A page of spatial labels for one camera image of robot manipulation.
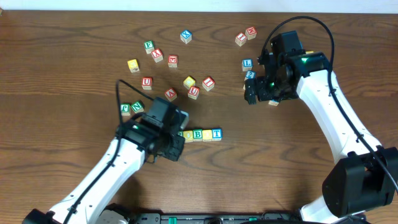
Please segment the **yellow O block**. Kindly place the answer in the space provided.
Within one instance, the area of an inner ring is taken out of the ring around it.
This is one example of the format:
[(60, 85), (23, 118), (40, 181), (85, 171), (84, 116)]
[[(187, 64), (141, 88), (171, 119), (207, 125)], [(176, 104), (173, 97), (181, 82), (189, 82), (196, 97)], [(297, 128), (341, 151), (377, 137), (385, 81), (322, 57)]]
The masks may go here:
[(211, 129), (204, 129), (202, 131), (202, 141), (212, 141), (213, 140), (213, 133)]
[(193, 142), (193, 131), (183, 131), (183, 137), (185, 138), (185, 142)]

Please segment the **blue T block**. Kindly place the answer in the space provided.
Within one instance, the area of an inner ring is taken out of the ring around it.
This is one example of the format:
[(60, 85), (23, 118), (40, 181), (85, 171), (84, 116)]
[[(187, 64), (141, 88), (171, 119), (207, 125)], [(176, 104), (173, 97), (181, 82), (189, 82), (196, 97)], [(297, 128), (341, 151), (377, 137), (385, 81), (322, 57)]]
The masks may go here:
[(212, 129), (212, 140), (220, 141), (223, 138), (223, 132), (221, 128)]

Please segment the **green B block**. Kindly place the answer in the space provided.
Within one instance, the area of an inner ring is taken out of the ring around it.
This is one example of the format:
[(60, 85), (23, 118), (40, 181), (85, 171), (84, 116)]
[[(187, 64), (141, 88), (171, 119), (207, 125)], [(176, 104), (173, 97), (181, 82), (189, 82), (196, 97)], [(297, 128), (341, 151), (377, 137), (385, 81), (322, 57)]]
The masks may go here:
[(194, 129), (193, 130), (193, 140), (194, 141), (202, 141), (203, 140), (203, 130), (202, 129)]

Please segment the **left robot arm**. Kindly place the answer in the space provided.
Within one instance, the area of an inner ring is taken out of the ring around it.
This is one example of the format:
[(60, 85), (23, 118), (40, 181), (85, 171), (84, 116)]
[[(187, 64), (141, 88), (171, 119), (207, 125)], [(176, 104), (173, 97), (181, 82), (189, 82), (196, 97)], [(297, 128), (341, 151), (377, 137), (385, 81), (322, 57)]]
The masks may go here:
[(155, 98), (148, 112), (122, 122), (104, 156), (63, 200), (47, 213), (33, 209), (27, 223), (96, 223), (122, 185), (149, 156), (177, 161), (185, 139), (179, 134), (189, 121), (187, 112), (162, 98)]

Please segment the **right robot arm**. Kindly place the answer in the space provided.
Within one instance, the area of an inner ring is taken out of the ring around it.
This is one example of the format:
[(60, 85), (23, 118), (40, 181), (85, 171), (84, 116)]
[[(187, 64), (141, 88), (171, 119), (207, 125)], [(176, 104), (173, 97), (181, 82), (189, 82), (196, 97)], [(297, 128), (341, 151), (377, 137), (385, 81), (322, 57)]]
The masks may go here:
[(347, 99), (330, 62), (321, 52), (306, 52), (295, 31), (271, 39), (259, 64), (265, 74), (245, 81), (244, 98), (254, 105), (302, 100), (314, 115), (332, 151), (334, 168), (322, 195), (304, 205), (304, 222), (341, 223), (366, 210), (392, 203), (397, 182), (397, 149), (385, 148), (364, 127)]

